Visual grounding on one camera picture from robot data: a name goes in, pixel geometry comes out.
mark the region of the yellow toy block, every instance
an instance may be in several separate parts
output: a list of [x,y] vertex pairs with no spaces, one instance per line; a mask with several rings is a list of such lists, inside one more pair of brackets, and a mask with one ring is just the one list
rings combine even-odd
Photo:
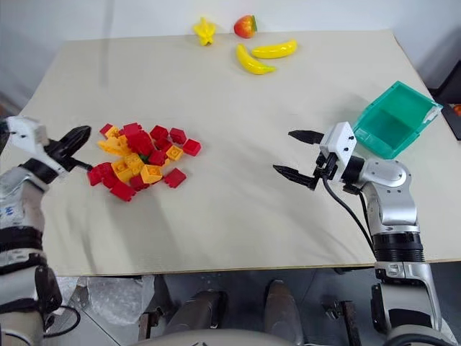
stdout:
[[117,138],[118,136],[120,136],[120,134],[118,133],[119,129],[117,126],[112,126],[109,130],[106,131],[106,133],[104,134],[106,137],[115,137]]
[[171,146],[171,148],[166,151],[168,158],[173,161],[178,161],[183,153],[182,149],[177,146]]
[[151,164],[145,164],[141,169],[141,177],[143,178],[144,184],[153,184],[159,181],[163,176],[159,166],[152,166]]
[[122,155],[130,155],[132,153],[130,147],[128,146],[127,136],[123,135],[118,138],[120,142],[120,148],[122,149]]
[[133,172],[133,175],[138,175],[141,172],[141,169],[144,167],[144,162],[141,160],[139,155],[132,153],[130,155],[124,156],[126,165]]
[[114,173],[117,176],[117,178],[123,182],[127,182],[135,176],[130,167],[128,167],[125,163],[124,159],[112,162],[110,165],[112,166],[112,169],[114,170]]
[[166,166],[168,166],[170,164],[170,159],[165,159],[165,163],[164,165],[161,167],[161,168],[165,168]]
[[120,155],[120,156],[131,154],[131,150],[128,147],[128,144],[125,145],[120,140],[121,137],[122,136],[120,136],[119,138],[109,137],[105,141],[98,141],[98,146],[109,154]]

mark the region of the black cable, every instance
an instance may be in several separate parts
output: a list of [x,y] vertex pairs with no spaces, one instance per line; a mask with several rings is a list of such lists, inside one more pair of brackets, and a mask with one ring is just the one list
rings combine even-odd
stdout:
[[413,342],[422,342],[433,346],[452,346],[442,339],[424,334],[403,334],[386,341],[382,346],[407,346]]
[[70,311],[72,311],[73,313],[75,313],[75,316],[76,316],[77,320],[75,321],[74,324],[72,324],[69,328],[64,329],[62,332],[56,332],[56,333],[51,333],[51,334],[44,334],[44,335],[43,335],[43,338],[44,338],[44,339],[50,338],[50,337],[60,337],[61,335],[67,334],[67,333],[69,333],[71,330],[74,330],[74,329],[77,328],[77,326],[79,325],[80,320],[81,320],[81,316],[80,316],[80,313],[79,313],[75,308],[73,308],[72,306],[67,306],[67,305],[61,305],[61,308],[70,310]]
[[72,158],[72,161],[74,162],[76,166],[86,169],[87,171],[91,171],[93,169],[92,165],[82,162],[80,160]]
[[368,223],[367,204],[365,203],[365,198],[363,197],[362,192],[359,192],[359,197],[360,197],[360,203],[362,204],[363,217],[365,218],[365,222],[367,223],[368,234],[370,235],[370,238],[371,238],[372,234],[370,232],[370,224]]
[[338,202],[344,209],[346,209],[347,213],[349,213],[350,216],[352,216],[352,218],[354,219],[354,221],[357,223],[357,225],[359,226],[360,228],[360,231],[362,231],[365,239],[367,240],[367,243],[368,243],[368,246],[370,247],[370,249],[372,250],[372,253],[374,254],[375,252],[373,251],[373,244],[370,240],[370,238],[368,238],[368,234],[367,234],[367,231],[365,231],[362,223],[360,222],[360,220],[357,218],[357,216],[355,215],[355,213],[352,211],[351,208],[349,208],[349,206],[343,202],[343,200],[341,198],[339,198],[334,192],[333,190],[330,188],[330,186],[328,185],[328,177],[326,176],[322,176],[322,181],[323,181],[323,186],[325,186],[325,189],[326,191],[330,194],[330,196],[336,201]]

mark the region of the beige table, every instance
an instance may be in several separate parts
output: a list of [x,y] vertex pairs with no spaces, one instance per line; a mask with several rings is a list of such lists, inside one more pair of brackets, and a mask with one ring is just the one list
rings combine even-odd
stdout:
[[[428,94],[389,31],[259,33],[249,47],[298,40],[299,51],[254,76],[236,62],[235,35],[211,47],[194,36],[66,43],[22,111],[51,138],[88,124],[77,154],[97,164],[105,123],[179,127],[203,144],[178,167],[188,179],[123,203],[75,169],[43,200],[45,250],[59,275],[368,265],[353,220],[322,186],[311,192],[272,164],[310,174],[318,148],[287,136],[354,122],[394,81]],[[442,117],[399,159],[413,173],[421,237],[431,261],[461,257],[461,148]],[[1,170],[26,156],[6,148]],[[361,215],[358,198],[341,196]]]

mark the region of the green plastic bin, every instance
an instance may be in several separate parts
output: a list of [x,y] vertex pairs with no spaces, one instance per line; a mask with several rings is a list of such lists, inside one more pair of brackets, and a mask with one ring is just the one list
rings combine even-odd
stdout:
[[357,140],[384,159],[393,159],[440,113],[442,106],[397,81],[360,115]]

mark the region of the white wall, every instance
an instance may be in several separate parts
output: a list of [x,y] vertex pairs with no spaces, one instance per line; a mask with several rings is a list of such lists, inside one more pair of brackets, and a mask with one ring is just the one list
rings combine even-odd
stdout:
[[230,32],[243,14],[260,31],[392,28],[430,87],[461,58],[460,0],[0,0],[0,92],[24,106],[64,40],[183,35],[200,16]]

